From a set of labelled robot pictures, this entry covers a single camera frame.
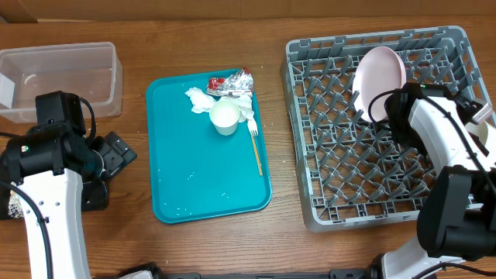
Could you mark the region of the white paper cup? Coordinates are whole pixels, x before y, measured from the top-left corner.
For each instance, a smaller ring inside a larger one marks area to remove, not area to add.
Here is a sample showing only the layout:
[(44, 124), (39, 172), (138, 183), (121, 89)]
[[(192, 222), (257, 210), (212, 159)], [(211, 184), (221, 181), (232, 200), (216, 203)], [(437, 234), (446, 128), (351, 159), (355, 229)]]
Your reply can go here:
[(236, 131), (239, 117), (238, 106), (229, 100), (216, 102), (209, 112), (212, 124), (217, 132), (223, 136), (232, 135)]

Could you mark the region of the white round plate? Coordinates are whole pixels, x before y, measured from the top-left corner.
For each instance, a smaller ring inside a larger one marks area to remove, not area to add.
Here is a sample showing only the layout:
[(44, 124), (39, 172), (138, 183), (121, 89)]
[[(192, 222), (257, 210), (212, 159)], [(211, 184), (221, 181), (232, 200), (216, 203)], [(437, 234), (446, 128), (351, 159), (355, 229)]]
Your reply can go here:
[(363, 56), (355, 71), (352, 93), (359, 94), (353, 105), (357, 111), (363, 111), (363, 120), (371, 122), (368, 107), (372, 99), (405, 83), (406, 70), (401, 58), (389, 47), (375, 47)]

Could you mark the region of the white bowl with peanuts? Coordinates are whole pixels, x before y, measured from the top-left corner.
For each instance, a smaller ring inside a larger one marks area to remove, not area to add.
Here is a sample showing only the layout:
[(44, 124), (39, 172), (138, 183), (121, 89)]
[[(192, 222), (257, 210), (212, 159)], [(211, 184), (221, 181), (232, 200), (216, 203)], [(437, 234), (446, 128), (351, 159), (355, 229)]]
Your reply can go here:
[(476, 125), (469, 122), (465, 128), (478, 138), (481, 145), (487, 150), (487, 157), (495, 155), (495, 128), (491, 124), (482, 122)]

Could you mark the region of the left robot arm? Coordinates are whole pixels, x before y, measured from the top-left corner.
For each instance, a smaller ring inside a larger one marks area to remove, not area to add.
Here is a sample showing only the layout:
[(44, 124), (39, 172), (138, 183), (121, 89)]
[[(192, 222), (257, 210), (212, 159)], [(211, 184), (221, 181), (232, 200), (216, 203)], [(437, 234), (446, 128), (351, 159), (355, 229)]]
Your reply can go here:
[(37, 124), (1, 154), (1, 218), (23, 218), (33, 278), (89, 278), (82, 212), (103, 210), (108, 183), (137, 155), (116, 133), (86, 129), (88, 101), (39, 95)]

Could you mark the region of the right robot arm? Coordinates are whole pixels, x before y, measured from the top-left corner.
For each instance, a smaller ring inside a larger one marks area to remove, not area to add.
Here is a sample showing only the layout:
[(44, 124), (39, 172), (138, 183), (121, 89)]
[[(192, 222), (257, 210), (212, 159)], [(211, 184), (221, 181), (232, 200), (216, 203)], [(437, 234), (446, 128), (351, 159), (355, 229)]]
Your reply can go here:
[[(385, 116), (374, 103), (384, 99)], [(436, 172), (418, 214), (413, 239), (376, 257), (367, 278), (434, 278), (438, 270), (467, 270), (468, 261), (495, 255), (495, 163), (465, 125), (481, 124), (492, 107), (441, 84), (406, 83), (367, 104), (373, 124), (386, 122), (396, 143), (430, 158)]]

